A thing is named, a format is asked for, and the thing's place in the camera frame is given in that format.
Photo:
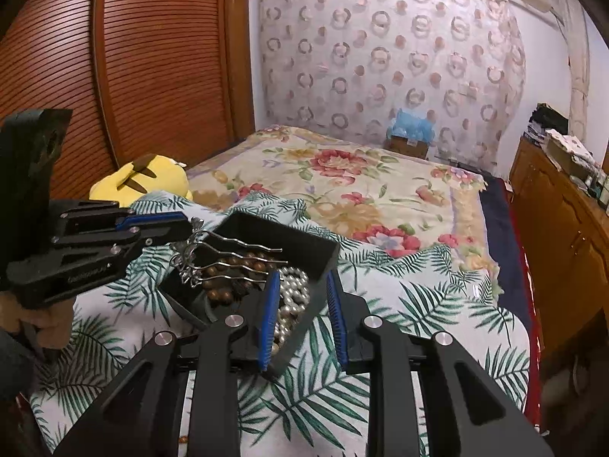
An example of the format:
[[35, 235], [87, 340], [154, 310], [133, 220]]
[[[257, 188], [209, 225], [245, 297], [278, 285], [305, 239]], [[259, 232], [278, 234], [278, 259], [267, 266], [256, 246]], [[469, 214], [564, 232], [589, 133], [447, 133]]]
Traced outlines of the left hand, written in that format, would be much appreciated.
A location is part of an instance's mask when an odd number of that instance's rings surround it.
[[41, 310], [27, 310], [13, 293], [1, 293], [1, 328], [17, 334], [26, 324], [37, 329], [41, 348], [59, 350], [67, 346], [72, 330], [75, 299], [55, 303]]

